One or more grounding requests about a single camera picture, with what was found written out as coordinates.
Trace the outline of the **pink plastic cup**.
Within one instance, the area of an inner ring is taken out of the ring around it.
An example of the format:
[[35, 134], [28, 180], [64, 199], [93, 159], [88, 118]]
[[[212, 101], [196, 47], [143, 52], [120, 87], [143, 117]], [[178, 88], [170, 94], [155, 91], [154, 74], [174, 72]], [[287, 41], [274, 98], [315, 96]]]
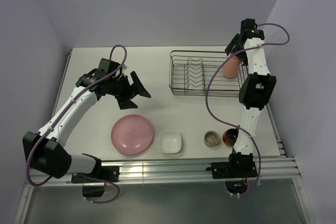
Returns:
[[233, 56], [222, 67], [222, 74], [224, 77], [233, 79], [237, 76], [240, 66], [240, 60]]

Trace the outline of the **white and green bowl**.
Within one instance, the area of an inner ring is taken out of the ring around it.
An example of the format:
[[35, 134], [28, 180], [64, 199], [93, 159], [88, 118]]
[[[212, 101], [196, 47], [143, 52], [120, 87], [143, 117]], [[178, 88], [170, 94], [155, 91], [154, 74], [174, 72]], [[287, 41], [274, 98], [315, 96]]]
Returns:
[[178, 132], [162, 132], [159, 136], [159, 150], [164, 154], [178, 153], [182, 148], [182, 138]]

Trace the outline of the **speckled ceramic ramekin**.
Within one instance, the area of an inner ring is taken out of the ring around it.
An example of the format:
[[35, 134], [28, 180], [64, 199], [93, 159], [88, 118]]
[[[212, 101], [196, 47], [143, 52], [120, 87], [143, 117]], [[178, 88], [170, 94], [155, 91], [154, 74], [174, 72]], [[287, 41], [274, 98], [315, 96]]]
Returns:
[[207, 147], [217, 146], [220, 142], [218, 133], [215, 131], [207, 131], [204, 134], [203, 142]]

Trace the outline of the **orange and black mug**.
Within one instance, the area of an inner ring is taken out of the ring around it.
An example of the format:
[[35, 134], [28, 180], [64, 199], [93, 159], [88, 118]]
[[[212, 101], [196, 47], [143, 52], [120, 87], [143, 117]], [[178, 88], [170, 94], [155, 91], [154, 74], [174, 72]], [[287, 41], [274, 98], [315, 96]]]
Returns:
[[223, 133], [222, 139], [225, 145], [233, 147], [238, 139], [240, 126], [226, 130]]

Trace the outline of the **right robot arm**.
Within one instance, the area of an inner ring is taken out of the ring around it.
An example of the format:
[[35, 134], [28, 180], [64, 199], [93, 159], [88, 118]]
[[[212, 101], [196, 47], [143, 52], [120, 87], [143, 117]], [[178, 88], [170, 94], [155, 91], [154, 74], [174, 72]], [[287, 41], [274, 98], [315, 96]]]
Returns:
[[240, 87], [239, 102], [243, 106], [240, 130], [233, 147], [234, 154], [251, 155], [253, 142], [251, 137], [255, 130], [262, 110], [268, 104], [276, 84], [276, 77], [271, 75], [264, 49], [265, 42], [262, 30], [257, 29], [254, 19], [241, 21], [240, 33], [236, 34], [225, 49], [225, 53], [240, 60], [248, 67], [248, 74]]

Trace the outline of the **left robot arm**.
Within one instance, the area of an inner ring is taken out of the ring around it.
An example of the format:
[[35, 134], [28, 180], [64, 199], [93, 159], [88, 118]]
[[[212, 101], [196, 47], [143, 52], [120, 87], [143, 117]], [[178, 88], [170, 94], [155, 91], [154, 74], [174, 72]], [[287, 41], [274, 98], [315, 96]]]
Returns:
[[28, 169], [54, 178], [83, 173], [89, 181], [98, 181], [102, 176], [101, 160], [88, 154], [69, 154], [65, 145], [86, 112], [105, 95], [115, 97], [122, 110], [136, 109], [132, 99], [137, 95], [150, 98], [134, 71], [126, 76], [119, 63], [102, 58], [97, 68], [78, 79], [66, 103], [48, 123], [36, 133], [24, 135]]

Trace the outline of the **pink plate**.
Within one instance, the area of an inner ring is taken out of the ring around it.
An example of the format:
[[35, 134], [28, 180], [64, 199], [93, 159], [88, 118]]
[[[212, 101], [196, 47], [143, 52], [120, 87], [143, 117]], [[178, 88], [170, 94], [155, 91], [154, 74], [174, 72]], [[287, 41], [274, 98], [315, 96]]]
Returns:
[[124, 155], [136, 155], [145, 151], [153, 141], [152, 123], [141, 115], [126, 115], [113, 125], [111, 142]]

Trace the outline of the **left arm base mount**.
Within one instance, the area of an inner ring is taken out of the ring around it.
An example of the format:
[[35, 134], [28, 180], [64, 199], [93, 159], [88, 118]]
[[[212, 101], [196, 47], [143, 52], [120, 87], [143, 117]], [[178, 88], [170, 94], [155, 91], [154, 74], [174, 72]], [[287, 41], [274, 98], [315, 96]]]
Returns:
[[[95, 204], [105, 204], [116, 200], [120, 195], [120, 187], [116, 184], [119, 180], [120, 167], [119, 166], [102, 166], [98, 172], [91, 174], [72, 174], [72, 184], [82, 184], [82, 195], [85, 200]], [[105, 193], [107, 185], [116, 188], [116, 195], [105, 201], [98, 201]]]

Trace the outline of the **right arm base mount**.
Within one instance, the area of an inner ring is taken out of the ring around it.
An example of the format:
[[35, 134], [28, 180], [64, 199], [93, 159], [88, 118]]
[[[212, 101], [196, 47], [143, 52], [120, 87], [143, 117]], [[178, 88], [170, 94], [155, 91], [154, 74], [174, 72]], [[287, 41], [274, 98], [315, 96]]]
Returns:
[[236, 195], [248, 190], [248, 178], [259, 176], [259, 169], [257, 169], [252, 154], [230, 154], [228, 161], [212, 162], [206, 171], [211, 172], [213, 179], [236, 179], [236, 181], [225, 183], [226, 189]]

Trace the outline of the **aluminium table rail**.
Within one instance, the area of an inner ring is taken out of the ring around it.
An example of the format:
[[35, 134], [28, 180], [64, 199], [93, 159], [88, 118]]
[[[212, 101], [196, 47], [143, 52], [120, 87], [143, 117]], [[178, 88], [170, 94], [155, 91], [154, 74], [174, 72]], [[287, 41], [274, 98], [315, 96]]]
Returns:
[[[196, 183], [214, 181], [212, 172], [206, 170], [213, 161], [220, 162], [226, 161], [226, 159], [103, 162], [102, 166], [119, 167], [117, 183], [120, 185]], [[256, 169], [260, 172], [259, 178], [261, 180], [296, 179], [301, 177], [293, 157], [263, 158], [261, 161], [256, 162]]]

